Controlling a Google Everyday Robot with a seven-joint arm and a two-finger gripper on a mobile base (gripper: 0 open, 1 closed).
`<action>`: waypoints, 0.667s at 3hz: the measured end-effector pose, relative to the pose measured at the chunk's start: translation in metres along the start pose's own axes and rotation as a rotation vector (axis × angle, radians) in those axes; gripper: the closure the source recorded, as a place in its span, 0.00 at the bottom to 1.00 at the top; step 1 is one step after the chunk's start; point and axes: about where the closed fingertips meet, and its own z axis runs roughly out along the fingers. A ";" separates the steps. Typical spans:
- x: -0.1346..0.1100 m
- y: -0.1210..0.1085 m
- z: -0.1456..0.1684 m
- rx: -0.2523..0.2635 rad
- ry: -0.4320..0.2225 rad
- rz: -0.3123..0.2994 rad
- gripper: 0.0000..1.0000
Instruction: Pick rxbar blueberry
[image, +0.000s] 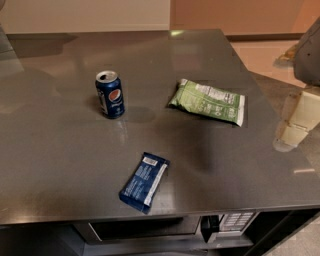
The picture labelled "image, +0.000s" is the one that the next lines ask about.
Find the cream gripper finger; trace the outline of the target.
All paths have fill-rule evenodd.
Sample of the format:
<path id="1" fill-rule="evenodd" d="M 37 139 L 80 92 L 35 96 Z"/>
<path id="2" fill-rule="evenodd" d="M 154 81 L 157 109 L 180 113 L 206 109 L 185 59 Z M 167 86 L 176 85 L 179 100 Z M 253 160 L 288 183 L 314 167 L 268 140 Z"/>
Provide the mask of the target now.
<path id="1" fill-rule="evenodd" d="M 309 87 L 290 94 L 283 106 L 273 146 L 277 151 L 289 152 L 307 137 L 320 123 L 320 88 Z"/>

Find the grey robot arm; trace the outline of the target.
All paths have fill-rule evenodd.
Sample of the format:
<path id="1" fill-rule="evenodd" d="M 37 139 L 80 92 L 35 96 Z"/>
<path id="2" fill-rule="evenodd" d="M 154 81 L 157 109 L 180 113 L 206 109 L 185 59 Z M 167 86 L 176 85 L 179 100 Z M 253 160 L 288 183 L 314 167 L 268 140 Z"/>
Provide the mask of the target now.
<path id="1" fill-rule="evenodd" d="M 280 152 L 296 148 L 320 123 L 320 18 L 299 40 L 293 59 L 294 77 L 308 88 L 289 95 L 273 146 Z"/>

